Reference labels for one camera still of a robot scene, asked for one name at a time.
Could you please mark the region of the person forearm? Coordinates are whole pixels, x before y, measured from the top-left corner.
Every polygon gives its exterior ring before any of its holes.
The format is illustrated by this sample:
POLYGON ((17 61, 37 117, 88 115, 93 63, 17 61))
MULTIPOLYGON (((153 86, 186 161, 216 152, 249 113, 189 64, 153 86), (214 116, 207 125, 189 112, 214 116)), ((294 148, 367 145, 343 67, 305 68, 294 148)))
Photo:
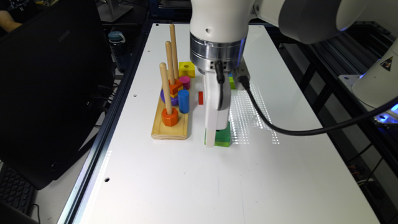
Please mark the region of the person forearm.
POLYGON ((21 23, 15 22, 12 16, 7 11, 0 11, 0 26, 7 33, 12 32, 21 25, 21 23))

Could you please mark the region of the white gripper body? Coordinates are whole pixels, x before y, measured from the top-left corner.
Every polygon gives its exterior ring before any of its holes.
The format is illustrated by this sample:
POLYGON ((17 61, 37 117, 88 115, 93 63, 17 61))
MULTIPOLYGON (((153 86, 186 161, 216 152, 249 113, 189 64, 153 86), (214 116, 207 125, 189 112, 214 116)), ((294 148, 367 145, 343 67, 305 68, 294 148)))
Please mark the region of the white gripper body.
POLYGON ((244 90, 241 78, 250 80, 246 62, 242 59, 237 68, 232 71, 223 70, 224 82, 219 84, 215 71, 206 71, 204 81, 205 127, 207 130, 225 129, 228 125, 229 107, 231 103, 231 86, 229 74, 232 74, 235 89, 244 90))

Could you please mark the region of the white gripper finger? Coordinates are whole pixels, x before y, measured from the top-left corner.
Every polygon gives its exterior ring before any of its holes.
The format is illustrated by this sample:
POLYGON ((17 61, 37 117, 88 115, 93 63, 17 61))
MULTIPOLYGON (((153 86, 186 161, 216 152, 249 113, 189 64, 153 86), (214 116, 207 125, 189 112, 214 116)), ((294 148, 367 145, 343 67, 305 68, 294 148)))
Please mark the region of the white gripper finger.
POLYGON ((215 146, 216 131, 212 129, 206 129, 206 147, 215 146))

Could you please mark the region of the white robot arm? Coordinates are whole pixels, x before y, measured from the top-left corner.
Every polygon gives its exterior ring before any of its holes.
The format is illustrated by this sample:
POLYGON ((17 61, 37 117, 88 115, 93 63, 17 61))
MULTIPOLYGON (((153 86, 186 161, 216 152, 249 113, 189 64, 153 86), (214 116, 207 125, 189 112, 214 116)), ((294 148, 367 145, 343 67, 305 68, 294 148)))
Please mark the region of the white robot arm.
POLYGON ((303 44, 332 38, 351 26, 367 0, 192 0, 190 60, 203 74, 205 144, 228 125, 228 75, 244 63, 249 23, 261 19, 303 44))

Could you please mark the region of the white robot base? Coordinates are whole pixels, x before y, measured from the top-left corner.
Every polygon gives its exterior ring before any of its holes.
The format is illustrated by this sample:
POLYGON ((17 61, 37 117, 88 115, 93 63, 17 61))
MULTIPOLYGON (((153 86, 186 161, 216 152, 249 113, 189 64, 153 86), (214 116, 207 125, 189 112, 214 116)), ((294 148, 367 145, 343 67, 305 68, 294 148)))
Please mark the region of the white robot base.
POLYGON ((340 75, 340 82, 367 111, 397 97, 397 41, 362 75, 340 75))

